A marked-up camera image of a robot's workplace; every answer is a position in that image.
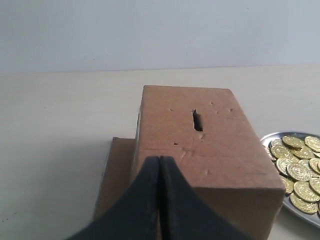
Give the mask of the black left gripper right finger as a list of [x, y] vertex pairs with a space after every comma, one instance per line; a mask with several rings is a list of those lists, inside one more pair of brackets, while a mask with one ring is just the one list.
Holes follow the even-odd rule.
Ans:
[[163, 240], [250, 240], [208, 207], [171, 156], [159, 158], [159, 217]]

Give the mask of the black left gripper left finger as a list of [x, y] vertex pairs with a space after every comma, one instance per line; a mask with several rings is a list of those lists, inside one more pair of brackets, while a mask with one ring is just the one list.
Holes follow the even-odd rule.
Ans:
[[155, 240], [160, 158], [147, 157], [137, 177], [101, 217], [70, 240]]

